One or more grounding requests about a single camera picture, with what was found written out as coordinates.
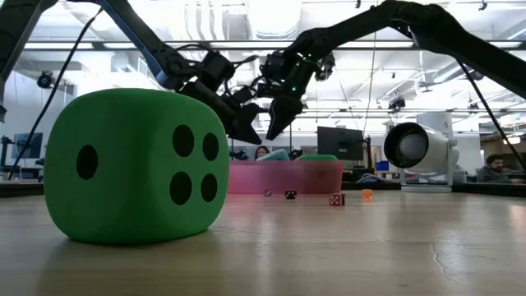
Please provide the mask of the translucent pink plastic tray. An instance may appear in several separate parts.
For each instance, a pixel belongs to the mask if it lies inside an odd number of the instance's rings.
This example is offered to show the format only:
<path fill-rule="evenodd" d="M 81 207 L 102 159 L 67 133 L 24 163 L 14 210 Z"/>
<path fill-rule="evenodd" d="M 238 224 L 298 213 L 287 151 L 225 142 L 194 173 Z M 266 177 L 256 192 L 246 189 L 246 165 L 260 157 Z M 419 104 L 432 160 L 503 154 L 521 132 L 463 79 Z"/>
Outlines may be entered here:
<path fill-rule="evenodd" d="M 323 195 L 341 190 L 343 163 L 339 160 L 267 160 L 230 163 L 229 194 L 263 195 L 296 191 Z"/>

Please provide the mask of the turquoise foam die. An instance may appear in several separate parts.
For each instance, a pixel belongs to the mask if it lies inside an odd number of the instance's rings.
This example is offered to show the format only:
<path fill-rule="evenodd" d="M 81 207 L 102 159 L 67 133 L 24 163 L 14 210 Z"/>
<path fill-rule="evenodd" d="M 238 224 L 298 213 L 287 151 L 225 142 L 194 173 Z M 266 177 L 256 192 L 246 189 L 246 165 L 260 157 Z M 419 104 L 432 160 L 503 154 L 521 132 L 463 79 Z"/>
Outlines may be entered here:
<path fill-rule="evenodd" d="M 290 160 L 288 152 L 285 149 L 271 151 L 257 159 L 258 161 Z"/>

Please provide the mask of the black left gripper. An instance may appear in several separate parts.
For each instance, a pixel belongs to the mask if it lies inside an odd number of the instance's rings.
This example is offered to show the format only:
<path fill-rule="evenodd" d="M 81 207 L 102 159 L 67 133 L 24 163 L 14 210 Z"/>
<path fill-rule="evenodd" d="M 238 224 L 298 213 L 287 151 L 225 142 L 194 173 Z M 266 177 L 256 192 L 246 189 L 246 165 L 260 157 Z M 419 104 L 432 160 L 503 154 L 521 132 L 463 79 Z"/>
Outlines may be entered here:
<path fill-rule="evenodd" d="M 245 105 L 242 108 L 242 122 L 235 123 L 238 113 L 199 80 L 188 82 L 179 93 L 206 104 L 218 115 L 222 123 L 234 123 L 228 133 L 229 138 L 249 144 L 261 144 L 261 139 L 252 126 L 256 115 L 263 112 L 259 105 Z"/>

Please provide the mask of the black computer monitor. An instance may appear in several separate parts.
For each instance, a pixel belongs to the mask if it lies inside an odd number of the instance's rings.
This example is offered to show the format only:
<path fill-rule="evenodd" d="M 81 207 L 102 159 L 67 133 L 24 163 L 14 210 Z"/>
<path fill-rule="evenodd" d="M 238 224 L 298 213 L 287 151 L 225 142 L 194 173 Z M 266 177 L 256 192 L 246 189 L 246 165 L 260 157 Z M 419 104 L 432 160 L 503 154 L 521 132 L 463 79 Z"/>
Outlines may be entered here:
<path fill-rule="evenodd" d="M 363 160 L 363 134 L 360 130 L 318 127 L 317 152 L 333 155 L 338 160 Z"/>

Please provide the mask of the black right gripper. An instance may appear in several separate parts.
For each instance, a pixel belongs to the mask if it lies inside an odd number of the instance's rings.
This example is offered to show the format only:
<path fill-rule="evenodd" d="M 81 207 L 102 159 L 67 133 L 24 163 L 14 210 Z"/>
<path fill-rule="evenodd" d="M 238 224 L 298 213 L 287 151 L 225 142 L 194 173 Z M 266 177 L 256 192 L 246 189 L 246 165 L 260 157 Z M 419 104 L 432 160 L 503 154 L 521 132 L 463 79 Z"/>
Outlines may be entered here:
<path fill-rule="evenodd" d="M 316 62 L 301 57 L 284 59 L 282 91 L 269 108 L 270 125 L 267 140 L 274 140 L 302 112 L 300 101 L 316 71 Z"/>

